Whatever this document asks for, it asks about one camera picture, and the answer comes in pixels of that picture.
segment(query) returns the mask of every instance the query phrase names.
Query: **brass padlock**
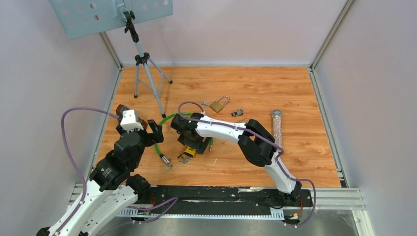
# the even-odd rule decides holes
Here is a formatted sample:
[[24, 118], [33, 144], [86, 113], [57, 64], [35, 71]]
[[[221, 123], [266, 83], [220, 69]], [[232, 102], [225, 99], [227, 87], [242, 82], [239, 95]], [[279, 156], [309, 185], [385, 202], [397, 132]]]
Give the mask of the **brass padlock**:
[[[227, 101], [225, 102], [225, 103], [223, 103], [223, 104], [220, 104], [220, 101], [223, 99], [223, 98], [227, 98]], [[210, 108], [212, 108], [215, 112], [220, 112], [221, 111], [221, 109], [223, 109], [223, 107], [228, 103], [230, 101], [230, 98], [229, 98], [229, 96], [226, 96], [226, 95], [224, 95], [224, 96], [222, 96], [219, 100], [217, 100], [217, 101], [215, 101], [215, 102], [213, 102], [211, 105], [210, 105]]]

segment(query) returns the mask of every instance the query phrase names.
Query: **white robotic arm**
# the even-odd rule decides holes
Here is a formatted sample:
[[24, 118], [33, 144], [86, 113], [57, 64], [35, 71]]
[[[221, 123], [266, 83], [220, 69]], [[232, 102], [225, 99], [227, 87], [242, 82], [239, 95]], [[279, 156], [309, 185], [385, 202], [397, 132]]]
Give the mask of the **white robotic arm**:
[[194, 113], [191, 117], [201, 121], [189, 122], [183, 120], [180, 115], [173, 119], [171, 127], [180, 134], [178, 141], [197, 150], [200, 154], [204, 152], [210, 138], [236, 143], [250, 163], [263, 167], [268, 172], [279, 191], [286, 194], [298, 194], [301, 184], [294, 181], [295, 177], [290, 174], [281, 159], [278, 158], [275, 161], [279, 152], [260, 139], [250, 139], [251, 135], [241, 129], [250, 129], [274, 142], [273, 136], [256, 120], [251, 119], [248, 123], [231, 123], [212, 119], [199, 113]]

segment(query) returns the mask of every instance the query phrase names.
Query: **orange wood floor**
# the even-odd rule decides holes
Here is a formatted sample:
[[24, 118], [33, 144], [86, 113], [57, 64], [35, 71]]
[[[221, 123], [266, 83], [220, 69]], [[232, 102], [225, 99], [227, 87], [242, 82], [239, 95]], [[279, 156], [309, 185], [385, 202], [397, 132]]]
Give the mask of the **orange wood floor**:
[[[224, 109], [215, 113], [205, 107], [208, 116], [230, 122], [244, 117], [258, 120], [271, 132], [271, 112], [283, 113], [282, 131], [285, 154], [282, 160], [297, 178], [309, 178], [317, 187], [340, 187], [334, 160], [323, 127], [317, 101], [304, 67], [163, 67], [174, 81], [163, 81], [161, 102], [166, 115], [176, 113], [183, 101], [214, 101], [223, 95], [230, 97]], [[159, 85], [160, 74], [150, 68], [155, 83]], [[124, 104], [139, 111], [145, 120], [162, 120], [152, 92], [139, 84], [139, 97], [133, 98], [134, 67], [125, 67], [112, 111]], [[144, 69], [140, 78], [149, 84]], [[243, 108], [241, 117], [231, 112]], [[186, 105], [183, 112], [198, 112], [197, 107]], [[174, 167], [166, 174], [165, 165], [155, 149], [148, 147], [136, 169], [149, 183], [155, 185], [212, 185], [212, 186], [274, 186], [263, 168], [250, 164], [240, 148], [223, 140], [214, 139], [213, 150], [197, 155], [188, 164], [177, 159], [184, 147], [177, 141], [178, 134], [163, 126], [165, 141], [159, 147]], [[98, 160], [113, 149], [119, 139], [115, 130], [117, 121], [109, 119]]]

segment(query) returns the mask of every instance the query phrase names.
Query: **gray wall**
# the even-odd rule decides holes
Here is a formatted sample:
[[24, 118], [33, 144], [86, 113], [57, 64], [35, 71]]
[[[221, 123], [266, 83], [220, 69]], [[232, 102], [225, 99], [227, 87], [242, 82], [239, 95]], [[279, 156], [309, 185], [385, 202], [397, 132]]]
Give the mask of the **gray wall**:
[[[47, 0], [1, 1], [0, 32], [0, 229], [33, 236], [63, 215], [79, 181], [62, 145], [62, 113], [106, 109], [117, 69], [98, 35], [68, 41]], [[69, 146], [84, 173], [103, 121], [68, 115]]]
[[317, 73], [378, 236], [417, 226], [417, 1], [357, 0]]
[[[310, 64], [345, 0], [173, 0], [172, 16], [136, 24], [161, 64]], [[123, 63], [135, 45], [108, 32]]]

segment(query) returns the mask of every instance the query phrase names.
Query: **red wire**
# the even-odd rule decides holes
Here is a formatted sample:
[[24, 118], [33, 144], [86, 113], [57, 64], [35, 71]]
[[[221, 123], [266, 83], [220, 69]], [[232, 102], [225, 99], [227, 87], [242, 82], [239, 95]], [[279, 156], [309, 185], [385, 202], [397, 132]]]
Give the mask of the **red wire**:
[[301, 216], [300, 216], [300, 218], [302, 217], [302, 208], [303, 208], [303, 202], [302, 202], [302, 198], [300, 198], [300, 202], [301, 202], [301, 207], [300, 207], [300, 211], [298, 211], [297, 212], [297, 214], [300, 214], [301, 213]]

